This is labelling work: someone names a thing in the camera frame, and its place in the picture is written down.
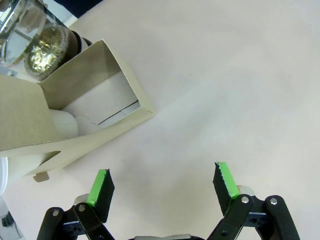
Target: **silver screw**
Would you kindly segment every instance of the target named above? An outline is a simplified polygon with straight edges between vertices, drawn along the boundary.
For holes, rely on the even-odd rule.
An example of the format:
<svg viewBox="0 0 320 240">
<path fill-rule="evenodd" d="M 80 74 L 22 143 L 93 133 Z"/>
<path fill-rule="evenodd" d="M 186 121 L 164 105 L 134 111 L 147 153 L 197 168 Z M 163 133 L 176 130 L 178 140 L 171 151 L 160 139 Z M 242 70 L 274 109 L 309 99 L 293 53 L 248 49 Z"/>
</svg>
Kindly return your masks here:
<svg viewBox="0 0 320 240">
<path fill-rule="evenodd" d="M 243 202 L 244 204 L 247 204 L 249 202 L 249 198 L 247 198 L 246 196 L 243 196 L 241 198 L 241 202 Z"/>
<path fill-rule="evenodd" d="M 58 216 L 59 214 L 59 210 L 58 209 L 55 209 L 52 213 L 52 215 L 55 217 L 55 216 Z"/>
<path fill-rule="evenodd" d="M 278 203 L 277 199 L 275 199 L 274 197 L 270 199 L 270 203 L 272 205 L 276 205 Z"/>
<path fill-rule="evenodd" d="M 83 212 L 86 209 L 86 206 L 85 205 L 80 205 L 78 209 L 79 209 L 80 212 Z"/>
</svg>

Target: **glass jar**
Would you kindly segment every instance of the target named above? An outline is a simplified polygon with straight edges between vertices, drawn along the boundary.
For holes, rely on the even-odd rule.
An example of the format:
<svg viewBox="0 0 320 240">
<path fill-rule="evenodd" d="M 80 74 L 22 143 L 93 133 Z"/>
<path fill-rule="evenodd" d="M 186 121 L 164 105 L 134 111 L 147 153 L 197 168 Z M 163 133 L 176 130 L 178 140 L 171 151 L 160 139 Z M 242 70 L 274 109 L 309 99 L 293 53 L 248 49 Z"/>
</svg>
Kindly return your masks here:
<svg viewBox="0 0 320 240">
<path fill-rule="evenodd" d="M 0 61 L 42 81 L 91 43 L 68 29 L 41 0 L 0 2 Z"/>
</svg>

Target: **dark blue cloth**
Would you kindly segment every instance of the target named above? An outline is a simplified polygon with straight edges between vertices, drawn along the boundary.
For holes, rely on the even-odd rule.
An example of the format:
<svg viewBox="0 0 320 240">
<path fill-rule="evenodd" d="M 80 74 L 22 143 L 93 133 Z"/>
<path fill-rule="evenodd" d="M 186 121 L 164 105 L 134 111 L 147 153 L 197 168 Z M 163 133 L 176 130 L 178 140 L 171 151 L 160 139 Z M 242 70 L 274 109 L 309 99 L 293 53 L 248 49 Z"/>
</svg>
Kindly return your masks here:
<svg viewBox="0 0 320 240">
<path fill-rule="evenodd" d="M 55 0 L 58 4 L 64 6 L 76 18 L 80 18 L 87 11 L 103 0 Z"/>
</svg>

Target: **open cardboard box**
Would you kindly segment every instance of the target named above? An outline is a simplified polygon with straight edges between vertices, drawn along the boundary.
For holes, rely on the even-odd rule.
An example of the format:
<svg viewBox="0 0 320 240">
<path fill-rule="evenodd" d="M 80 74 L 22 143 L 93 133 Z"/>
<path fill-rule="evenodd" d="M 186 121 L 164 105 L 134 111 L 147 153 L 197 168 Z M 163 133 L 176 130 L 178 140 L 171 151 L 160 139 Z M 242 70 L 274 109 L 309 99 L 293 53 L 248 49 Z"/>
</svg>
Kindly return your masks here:
<svg viewBox="0 0 320 240">
<path fill-rule="evenodd" d="M 70 112 L 80 136 L 61 137 L 49 109 Z M 0 77 L 0 157 L 8 157 L 10 165 L 10 157 L 48 153 L 27 173 L 41 182 L 47 171 L 70 164 L 153 115 L 133 70 L 100 40 L 39 84 Z"/>
</svg>

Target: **white tabletop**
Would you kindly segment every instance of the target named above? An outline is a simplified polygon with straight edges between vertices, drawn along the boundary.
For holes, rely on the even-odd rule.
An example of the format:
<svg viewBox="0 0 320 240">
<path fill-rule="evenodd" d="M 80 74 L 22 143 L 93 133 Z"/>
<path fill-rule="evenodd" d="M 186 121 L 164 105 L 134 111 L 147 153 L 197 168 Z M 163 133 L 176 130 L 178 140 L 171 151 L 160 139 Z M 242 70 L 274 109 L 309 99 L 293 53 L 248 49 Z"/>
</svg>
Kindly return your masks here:
<svg viewBox="0 0 320 240">
<path fill-rule="evenodd" d="M 222 218 L 214 161 L 260 199 L 282 196 L 301 239 L 319 239 L 320 5 L 314 0 L 104 0 L 72 29 L 105 39 L 157 115 L 5 201 L 27 240 L 46 210 L 71 207 L 98 169 L 115 184 L 116 240 L 190 233 Z M 243 229 L 241 240 L 256 240 Z"/>
</svg>

